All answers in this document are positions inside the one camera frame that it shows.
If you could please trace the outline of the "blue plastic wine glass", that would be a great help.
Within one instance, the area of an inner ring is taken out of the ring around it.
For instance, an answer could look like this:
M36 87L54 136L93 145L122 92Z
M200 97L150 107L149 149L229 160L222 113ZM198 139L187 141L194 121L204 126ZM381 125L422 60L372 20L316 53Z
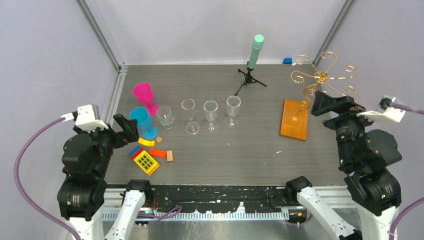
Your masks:
M129 118L137 121L137 128L141 131L141 137L146 140L154 140L158 136L158 129L153 126L151 116L144 107L133 109Z

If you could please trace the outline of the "clear wine glass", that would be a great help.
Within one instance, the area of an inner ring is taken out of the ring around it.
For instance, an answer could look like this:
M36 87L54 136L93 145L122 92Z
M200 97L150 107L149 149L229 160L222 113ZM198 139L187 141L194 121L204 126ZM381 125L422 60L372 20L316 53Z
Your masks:
M231 95L226 99L225 124L229 128L234 128L238 123L238 114L240 113L241 99L236 95Z
M188 119L186 131L190 135L196 135L200 130L200 125L194 121L196 117L195 101L191 98L186 98L181 102L181 107L183 108L186 119Z
M174 115L170 107L168 106L160 106L157 109L156 116L159 120L159 123L165 129L171 129L174 123Z
M204 113L204 117L205 117L205 128L209 131L209 132L215 132L218 127L219 124L216 121L217 117L218 117L218 104L216 101L214 100L207 100L204 104L203 104L203 113Z

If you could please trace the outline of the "pink plastic wine glass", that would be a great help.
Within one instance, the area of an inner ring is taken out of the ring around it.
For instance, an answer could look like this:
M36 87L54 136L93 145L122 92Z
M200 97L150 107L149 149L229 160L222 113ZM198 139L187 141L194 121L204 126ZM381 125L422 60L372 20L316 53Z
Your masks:
M147 82L141 82L137 84L132 91L135 98L147 109L150 116L154 116L157 113L158 105L153 103L154 93L152 86Z

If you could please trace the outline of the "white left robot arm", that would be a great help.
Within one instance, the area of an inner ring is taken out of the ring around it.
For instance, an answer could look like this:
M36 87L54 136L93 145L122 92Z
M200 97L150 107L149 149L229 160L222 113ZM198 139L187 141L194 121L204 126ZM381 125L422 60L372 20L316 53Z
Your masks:
M65 120L74 120L76 135L63 146L61 161L66 177L57 200L61 216L74 231L76 240L127 240L141 207L153 202L148 180L131 179L122 194L121 208L107 234L103 229L103 211L107 189L105 175L114 149L139 138L138 122L122 114L113 116L122 128L116 132L94 113L72 112Z

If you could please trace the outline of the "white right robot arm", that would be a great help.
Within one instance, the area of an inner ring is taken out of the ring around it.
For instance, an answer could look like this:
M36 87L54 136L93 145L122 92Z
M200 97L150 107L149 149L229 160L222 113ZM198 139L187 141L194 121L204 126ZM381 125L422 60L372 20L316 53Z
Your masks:
M387 240L394 237L391 225L402 202L401 186L388 171L402 155L395 137L383 130L366 131L377 121L399 122L402 114L389 109L367 111L351 96L332 97L317 91L311 114L336 113L323 125L336 134L339 170L357 208L361 228L340 217L304 176L288 181L285 198L291 205L305 207L334 240Z

